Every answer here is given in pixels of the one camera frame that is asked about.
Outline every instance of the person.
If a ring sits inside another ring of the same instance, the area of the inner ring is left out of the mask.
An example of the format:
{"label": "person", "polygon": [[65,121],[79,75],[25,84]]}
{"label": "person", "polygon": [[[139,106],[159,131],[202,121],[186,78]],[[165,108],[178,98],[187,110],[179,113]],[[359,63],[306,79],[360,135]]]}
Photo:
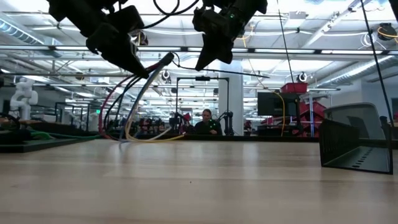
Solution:
{"label": "person", "polygon": [[211,119],[211,111],[209,109],[203,110],[201,117],[203,120],[195,125],[196,134],[223,135],[221,125]]}

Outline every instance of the computer monitor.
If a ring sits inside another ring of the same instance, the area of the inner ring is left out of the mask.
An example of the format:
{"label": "computer monitor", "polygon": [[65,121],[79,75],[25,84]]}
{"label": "computer monitor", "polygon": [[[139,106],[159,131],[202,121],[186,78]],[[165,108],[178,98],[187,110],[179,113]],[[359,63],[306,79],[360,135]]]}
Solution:
{"label": "computer monitor", "polygon": [[[296,93],[279,93],[285,101],[285,116],[296,116],[298,111],[298,96]],[[283,116],[282,99],[275,93],[257,94],[258,116]]]}

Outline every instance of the white robot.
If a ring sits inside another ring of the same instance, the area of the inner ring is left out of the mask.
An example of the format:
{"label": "white robot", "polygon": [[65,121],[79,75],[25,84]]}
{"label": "white robot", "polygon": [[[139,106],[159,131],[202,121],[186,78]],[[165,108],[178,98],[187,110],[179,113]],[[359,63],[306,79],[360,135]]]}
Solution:
{"label": "white robot", "polygon": [[11,116],[21,117],[21,120],[30,119],[30,106],[36,105],[39,100],[37,92],[32,90],[34,83],[34,80],[21,78],[16,84],[16,92],[10,101],[9,114]]}

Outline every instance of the wooden table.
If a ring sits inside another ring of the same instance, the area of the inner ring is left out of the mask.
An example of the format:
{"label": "wooden table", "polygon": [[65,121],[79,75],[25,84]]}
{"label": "wooden table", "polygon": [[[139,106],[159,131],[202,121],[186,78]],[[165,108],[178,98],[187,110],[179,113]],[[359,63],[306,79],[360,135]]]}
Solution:
{"label": "wooden table", "polygon": [[0,155],[0,223],[398,223],[398,178],[318,144],[95,140]]}

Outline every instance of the white column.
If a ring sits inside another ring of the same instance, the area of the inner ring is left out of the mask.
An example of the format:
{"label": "white column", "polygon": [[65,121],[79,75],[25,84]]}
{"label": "white column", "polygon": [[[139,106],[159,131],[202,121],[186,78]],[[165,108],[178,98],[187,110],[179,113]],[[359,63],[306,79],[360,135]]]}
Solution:
{"label": "white column", "polygon": [[[241,61],[233,60],[230,65],[220,62],[219,70],[232,71],[232,72],[243,72]],[[243,136],[243,76],[220,73],[220,78],[229,78],[229,93],[227,91],[228,84],[225,80],[218,82],[218,113],[221,115],[227,111],[227,98],[229,95],[229,110],[234,113],[233,116],[233,129],[236,132],[235,135]],[[223,135],[225,129],[224,120],[221,122],[223,128]]]}

